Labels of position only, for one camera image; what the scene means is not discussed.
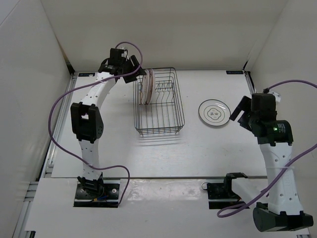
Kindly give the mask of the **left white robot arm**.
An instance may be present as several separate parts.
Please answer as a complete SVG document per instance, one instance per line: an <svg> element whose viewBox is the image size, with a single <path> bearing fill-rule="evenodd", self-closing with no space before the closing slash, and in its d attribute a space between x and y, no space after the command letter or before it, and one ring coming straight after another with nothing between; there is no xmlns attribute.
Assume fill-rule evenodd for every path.
<svg viewBox="0 0 317 238"><path fill-rule="evenodd" d="M78 181L83 191L94 200L105 196L103 173L97 169L100 166L99 139L104 131L100 108L123 74L130 73L124 77L126 83L133 82L137 76L145 74L139 65L135 55L104 60L97 73L98 84L91 87L84 99L79 103L72 103L70 107L72 131L79 141L84 160L83 175L78 177Z"/></svg>

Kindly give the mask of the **white plate with dark rim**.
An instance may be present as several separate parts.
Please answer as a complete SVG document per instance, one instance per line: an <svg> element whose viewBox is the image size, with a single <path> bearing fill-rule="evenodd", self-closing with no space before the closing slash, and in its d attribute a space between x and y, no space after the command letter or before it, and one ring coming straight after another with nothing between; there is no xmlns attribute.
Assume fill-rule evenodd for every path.
<svg viewBox="0 0 317 238"><path fill-rule="evenodd" d="M203 101L198 107L200 120L211 127L223 127L228 124L231 110L224 102L216 99Z"/></svg>

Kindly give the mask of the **pink patterned plate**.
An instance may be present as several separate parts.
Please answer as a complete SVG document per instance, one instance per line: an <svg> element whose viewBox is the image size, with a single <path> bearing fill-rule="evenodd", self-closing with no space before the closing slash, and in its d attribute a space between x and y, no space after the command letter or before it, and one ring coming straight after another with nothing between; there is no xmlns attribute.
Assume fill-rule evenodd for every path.
<svg viewBox="0 0 317 238"><path fill-rule="evenodd" d="M144 105L147 101L150 81L149 81L149 70L145 70L146 74L142 78L142 85L141 85L141 93L140 93L140 103L141 105Z"/></svg>
<svg viewBox="0 0 317 238"><path fill-rule="evenodd" d="M147 94L146 105L151 103L152 96L155 92L155 74L153 69L149 69L148 76L149 76L150 87Z"/></svg>

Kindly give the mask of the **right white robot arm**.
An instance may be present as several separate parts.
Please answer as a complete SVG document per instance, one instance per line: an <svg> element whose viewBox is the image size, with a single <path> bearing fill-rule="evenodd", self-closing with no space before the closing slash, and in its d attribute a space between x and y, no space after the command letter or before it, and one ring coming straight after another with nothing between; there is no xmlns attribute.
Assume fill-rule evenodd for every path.
<svg viewBox="0 0 317 238"><path fill-rule="evenodd" d="M252 209L260 232L297 231L314 224L312 215L304 212L291 169L294 159L290 123L276 116L275 97L261 93L244 96L230 116L257 138L268 186L258 191L244 174L228 174L222 192L228 198L238 195L245 202L234 214L247 207Z"/></svg>

